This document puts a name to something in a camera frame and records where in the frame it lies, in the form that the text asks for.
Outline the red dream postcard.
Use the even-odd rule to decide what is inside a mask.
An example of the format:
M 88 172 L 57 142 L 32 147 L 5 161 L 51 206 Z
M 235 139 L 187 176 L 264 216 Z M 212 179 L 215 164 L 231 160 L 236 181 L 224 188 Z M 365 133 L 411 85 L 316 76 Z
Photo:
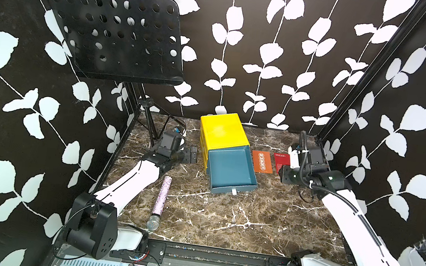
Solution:
M 288 154 L 274 153 L 275 167 L 277 173 L 282 169 L 284 165 L 290 166 L 290 156 Z

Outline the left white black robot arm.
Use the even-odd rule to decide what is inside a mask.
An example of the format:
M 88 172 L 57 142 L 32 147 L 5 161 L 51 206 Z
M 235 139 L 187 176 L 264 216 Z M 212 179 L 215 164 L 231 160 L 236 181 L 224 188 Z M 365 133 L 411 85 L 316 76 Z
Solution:
M 127 174 L 94 194 L 80 194 L 58 238 L 94 259 L 112 251 L 144 250 L 147 233 L 138 227 L 119 226 L 118 217 L 132 199 L 169 170 L 181 163 L 194 163 L 197 151 L 185 146 L 184 135 L 181 127 L 164 132 Z

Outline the orange postcard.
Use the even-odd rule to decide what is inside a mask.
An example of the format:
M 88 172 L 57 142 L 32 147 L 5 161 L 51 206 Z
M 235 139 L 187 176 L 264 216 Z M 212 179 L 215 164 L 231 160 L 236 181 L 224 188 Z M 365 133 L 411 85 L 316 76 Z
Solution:
M 272 174 L 272 162 L 269 152 L 254 150 L 252 151 L 253 167 L 257 173 Z

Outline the teal top drawer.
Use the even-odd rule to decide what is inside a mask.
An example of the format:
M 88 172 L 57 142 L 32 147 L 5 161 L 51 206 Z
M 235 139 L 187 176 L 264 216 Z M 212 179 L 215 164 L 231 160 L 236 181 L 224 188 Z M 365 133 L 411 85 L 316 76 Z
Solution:
M 213 194 L 233 194 L 257 189 L 251 148 L 247 145 L 210 150 L 207 174 Z

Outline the yellow drawer cabinet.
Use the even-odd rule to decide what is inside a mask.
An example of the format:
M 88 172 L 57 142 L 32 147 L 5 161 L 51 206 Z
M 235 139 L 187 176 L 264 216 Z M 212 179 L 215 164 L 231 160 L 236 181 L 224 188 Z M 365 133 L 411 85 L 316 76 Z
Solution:
M 210 150 L 250 145 L 237 113 L 205 115 L 201 117 L 200 125 L 200 147 L 205 170 L 208 169 Z

